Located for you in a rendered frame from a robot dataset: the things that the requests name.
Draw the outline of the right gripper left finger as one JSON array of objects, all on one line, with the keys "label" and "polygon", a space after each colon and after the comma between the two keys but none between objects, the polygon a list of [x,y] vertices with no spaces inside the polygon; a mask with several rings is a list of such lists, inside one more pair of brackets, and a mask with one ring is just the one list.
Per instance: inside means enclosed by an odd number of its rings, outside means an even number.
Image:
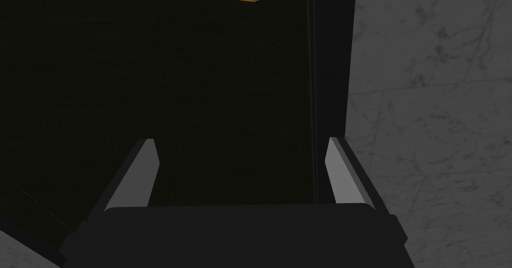
[{"label": "right gripper left finger", "polygon": [[140,139],[133,146],[92,209],[89,220],[110,208],[146,207],[160,161],[154,139]]}]

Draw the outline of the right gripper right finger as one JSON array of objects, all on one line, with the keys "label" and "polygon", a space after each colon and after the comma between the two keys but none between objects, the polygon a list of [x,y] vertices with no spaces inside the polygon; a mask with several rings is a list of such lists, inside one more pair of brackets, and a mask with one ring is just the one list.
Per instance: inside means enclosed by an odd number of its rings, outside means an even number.
[{"label": "right gripper right finger", "polygon": [[366,204],[380,213],[389,213],[382,197],[345,139],[329,139],[324,164],[335,203]]}]

